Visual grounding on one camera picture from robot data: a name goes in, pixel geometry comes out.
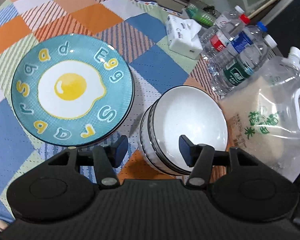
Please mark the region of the green dish rack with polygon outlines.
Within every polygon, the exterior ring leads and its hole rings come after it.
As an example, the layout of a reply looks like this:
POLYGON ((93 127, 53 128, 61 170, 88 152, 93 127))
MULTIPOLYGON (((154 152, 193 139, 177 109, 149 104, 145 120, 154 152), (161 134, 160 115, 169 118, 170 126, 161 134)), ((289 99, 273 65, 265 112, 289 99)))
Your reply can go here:
POLYGON ((204 11, 202 8, 196 6, 193 3, 189 3, 185 8, 184 12, 187 18, 195 20, 204 28, 213 26, 216 18, 210 13, 204 11))

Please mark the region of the patchwork tablecloth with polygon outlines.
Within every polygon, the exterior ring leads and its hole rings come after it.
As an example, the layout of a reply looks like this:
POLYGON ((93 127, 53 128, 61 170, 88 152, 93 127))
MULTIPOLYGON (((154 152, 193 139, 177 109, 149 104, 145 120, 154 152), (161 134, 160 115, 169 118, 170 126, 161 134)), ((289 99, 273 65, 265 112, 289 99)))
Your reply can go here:
POLYGON ((142 158, 139 122, 167 90, 212 98, 202 60, 168 48, 170 12, 138 0, 6 0, 0 6, 0 220, 12 181, 68 145, 128 137, 119 179, 162 178, 142 158))

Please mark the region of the red label water bottle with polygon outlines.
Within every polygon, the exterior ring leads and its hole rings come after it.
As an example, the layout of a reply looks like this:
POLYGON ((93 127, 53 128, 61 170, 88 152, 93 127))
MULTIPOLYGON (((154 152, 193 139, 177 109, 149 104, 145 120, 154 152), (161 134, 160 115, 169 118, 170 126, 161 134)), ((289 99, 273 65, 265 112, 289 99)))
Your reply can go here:
POLYGON ((203 47, 202 58, 210 60, 215 57, 239 35, 249 22, 250 19, 239 5, 221 13, 213 26, 207 29, 200 38, 203 47))

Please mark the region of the blue label water bottle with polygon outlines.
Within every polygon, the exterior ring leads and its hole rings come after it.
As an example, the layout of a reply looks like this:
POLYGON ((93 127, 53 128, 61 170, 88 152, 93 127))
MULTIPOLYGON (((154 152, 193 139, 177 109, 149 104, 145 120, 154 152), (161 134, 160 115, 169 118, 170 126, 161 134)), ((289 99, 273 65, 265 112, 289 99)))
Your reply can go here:
POLYGON ((209 61, 212 72, 221 70, 249 45, 262 41, 263 34, 266 32, 267 28, 262 22, 246 26, 225 49, 209 61))

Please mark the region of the white tissue pack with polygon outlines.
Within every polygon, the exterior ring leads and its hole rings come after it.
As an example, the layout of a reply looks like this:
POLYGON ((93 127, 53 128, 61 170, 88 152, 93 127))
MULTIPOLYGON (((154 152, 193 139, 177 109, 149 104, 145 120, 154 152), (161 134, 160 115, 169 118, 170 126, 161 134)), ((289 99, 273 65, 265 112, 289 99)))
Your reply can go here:
POLYGON ((171 51, 196 60, 203 51, 198 37, 202 26, 193 19, 168 15, 166 23, 168 47, 171 51))

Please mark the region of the green label water bottle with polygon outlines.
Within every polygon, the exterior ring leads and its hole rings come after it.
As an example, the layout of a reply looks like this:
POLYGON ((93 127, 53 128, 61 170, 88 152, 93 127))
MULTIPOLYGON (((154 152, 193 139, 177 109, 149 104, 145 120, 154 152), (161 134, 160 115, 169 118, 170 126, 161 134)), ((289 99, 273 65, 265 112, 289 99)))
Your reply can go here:
POLYGON ((277 43, 269 34, 262 41, 247 46, 213 77, 212 90, 220 96, 228 94, 261 68, 270 50, 276 46, 277 43))

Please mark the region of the blue fried egg plate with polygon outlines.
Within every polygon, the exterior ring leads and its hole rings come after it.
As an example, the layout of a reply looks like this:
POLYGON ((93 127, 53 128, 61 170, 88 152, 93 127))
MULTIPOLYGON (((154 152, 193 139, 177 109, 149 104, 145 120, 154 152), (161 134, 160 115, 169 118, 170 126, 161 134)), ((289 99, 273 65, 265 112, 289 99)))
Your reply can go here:
POLYGON ((18 121, 37 139, 57 146, 95 143, 97 107, 107 89, 94 59, 104 41, 66 34, 30 49, 12 79, 18 121))

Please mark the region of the plain white plate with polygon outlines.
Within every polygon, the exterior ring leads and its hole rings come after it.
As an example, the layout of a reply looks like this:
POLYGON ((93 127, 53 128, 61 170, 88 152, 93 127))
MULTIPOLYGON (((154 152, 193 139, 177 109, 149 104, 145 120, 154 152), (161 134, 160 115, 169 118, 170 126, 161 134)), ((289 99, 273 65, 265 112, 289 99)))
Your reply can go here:
POLYGON ((107 89, 106 96, 97 107, 96 142, 112 135, 128 117, 134 102, 135 84, 129 64, 111 45, 103 42, 94 59, 102 68, 103 83, 107 89))

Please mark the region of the white bowl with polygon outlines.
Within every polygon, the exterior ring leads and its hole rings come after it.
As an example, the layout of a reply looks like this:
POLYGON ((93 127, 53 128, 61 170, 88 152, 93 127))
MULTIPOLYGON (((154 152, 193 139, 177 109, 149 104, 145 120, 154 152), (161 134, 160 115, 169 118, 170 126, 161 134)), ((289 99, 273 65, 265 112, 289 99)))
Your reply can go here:
POLYGON ((228 128, 224 114, 204 91, 192 86, 177 86, 157 101, 154 134, 168 151, 179 150, 181 135, 187 136, 195 145, 207 144, 215 150, 226 150, 228 128))
POLYGON ((168 174, 172 176, 171 171, 164 165, 164 163, 159 159, 158 155, 155 153, 153 146, 149 139, 148 133, 148 117, 150 108, 148 108, 143 114, 140 126, 139 126, 139 149, 143 154, 143 158, 146 163, 153 169, 163 174, 168 174))
POLYGON ((145 111, 139 128, 140 150, 145 161, 155 170, 170 176, 187 176, 192 168, 186 166, 179 150, 172 148, 166 149, 162 141, 157 141, 154 134, 154 110, 156 101, 145 111))

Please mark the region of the clear rice bag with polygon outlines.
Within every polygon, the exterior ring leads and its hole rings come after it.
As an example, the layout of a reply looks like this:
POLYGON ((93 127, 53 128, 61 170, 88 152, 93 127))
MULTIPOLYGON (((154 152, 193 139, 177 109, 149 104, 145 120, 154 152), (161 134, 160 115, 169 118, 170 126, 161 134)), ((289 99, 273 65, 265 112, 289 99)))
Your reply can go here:
POLYGON ((300 173, 300 49, 269 59, 219 101, 230 146, 290 181, 300 173))

